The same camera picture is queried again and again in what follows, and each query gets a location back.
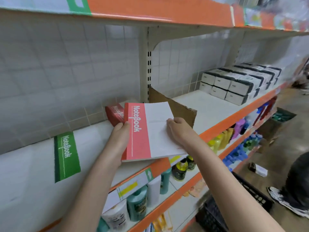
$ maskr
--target yellow label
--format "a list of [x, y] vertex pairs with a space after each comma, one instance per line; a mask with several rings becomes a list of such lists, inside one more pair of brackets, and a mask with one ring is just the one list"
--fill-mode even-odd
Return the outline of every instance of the yellow label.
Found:
[[128, 193], [129, 191], [131, 191], [133, 188], [137, 187], [137, 182], [134, 182], [133, 184], [127, 186], [125, 189], [123, 189], [122, 191], [120, 191], [118, 193], [119, 197], [121, 198], [123, 195], [125, 195], [126, 193]]
[[172, 159], [170, 159], [170, 164], [178, 160], [181, 156], [174, 156]]

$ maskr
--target person's right hand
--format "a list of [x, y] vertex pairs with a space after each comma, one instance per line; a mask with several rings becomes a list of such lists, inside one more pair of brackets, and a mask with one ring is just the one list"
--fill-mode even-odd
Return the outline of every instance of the person's right hand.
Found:
[[174, 120], [169, 118], [167, 123], [171, 129], [173, 138], [184, 148], [187, 148], [194, 140], [200, 139], [198, 134], [183, 118], [175, 117]]

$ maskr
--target person's left hand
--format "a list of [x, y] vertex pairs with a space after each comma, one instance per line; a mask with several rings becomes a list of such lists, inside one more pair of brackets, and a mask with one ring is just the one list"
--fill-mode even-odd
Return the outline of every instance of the person's left hand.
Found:
[[118, 165], [121, 164], [122, 153], [125, 151], [128, 141], [129, 141], [129, 132], [130, 132], [130, 123], [126, 121], [124, 124], [117, 124], [103, 150], [103, 153], [110, 155], [116, 161]]

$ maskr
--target hand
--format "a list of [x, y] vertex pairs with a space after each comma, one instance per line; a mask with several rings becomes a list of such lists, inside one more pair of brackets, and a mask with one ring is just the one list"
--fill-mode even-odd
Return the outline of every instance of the hand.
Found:
[[125, 151], [128, 145], [130, 127], [131, 125], [128, 121], [126, 121], [124, 124], [117, 124], [114, 127], [102, 152], [105, 155], [112, 157], [119, 166], [121, 164], [122, 153]]
[[167, 123], [171, 129], [173, 138], [185, 149], [187, 149], [188, 145], [192, 143], [194, 139], [199, 139], [198, 134], [183, 118], [175, 117], [174, 120], [169, 118]]

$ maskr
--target teal bottle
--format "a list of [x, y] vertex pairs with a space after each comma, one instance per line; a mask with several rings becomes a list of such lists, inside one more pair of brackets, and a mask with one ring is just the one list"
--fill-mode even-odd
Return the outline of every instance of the teal bottle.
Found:
[[170, 175], [172, 173], [172, 168], [161, 173], [161, 186], [160, 195], [165, 195], [168, 192], [168, 185], [170, 184]]
[[109, 230], [108, 225], [106, 224], [104, 219], [102, 217], [100, 217], [96, 232], [107, 232], [108, 230]]
[[133, 222], [138, 222], [146, 216], [147, 190], [148, 187], [145, 185], [127, 198], [127, 208]]

